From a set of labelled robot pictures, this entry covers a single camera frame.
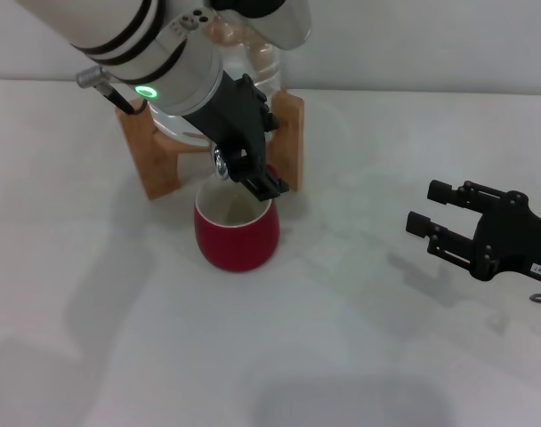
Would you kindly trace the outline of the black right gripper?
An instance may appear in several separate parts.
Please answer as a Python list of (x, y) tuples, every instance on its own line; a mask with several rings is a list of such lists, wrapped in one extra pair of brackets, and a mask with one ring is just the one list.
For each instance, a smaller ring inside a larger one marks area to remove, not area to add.
[(529, 208), (528, 196), (515, 190), (504, 193), (472, 181), (455, 189), (433, 180), (427, 198), (482, 214), (471, 241), (410, 212), (406, 231), (429, 239), (428, 254), (470, 269), (470, 274), (481, 281), (490, 281), (503, 272), (541, 281), (541, 218)]

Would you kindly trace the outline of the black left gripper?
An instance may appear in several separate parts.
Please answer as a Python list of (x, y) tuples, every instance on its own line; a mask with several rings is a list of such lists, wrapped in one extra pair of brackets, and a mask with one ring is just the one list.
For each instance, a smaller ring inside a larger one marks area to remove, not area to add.
[(266, 134), (279, 129), (279, 120), (248, 74), (234, 80), (224, 73), (210, 100), (182, 118), (223, 151), (257, 150), (257, 155), (246, 152), (230, 160), (230, 178), (257, 200), (276, 198), (290, 190), (267, 164)]

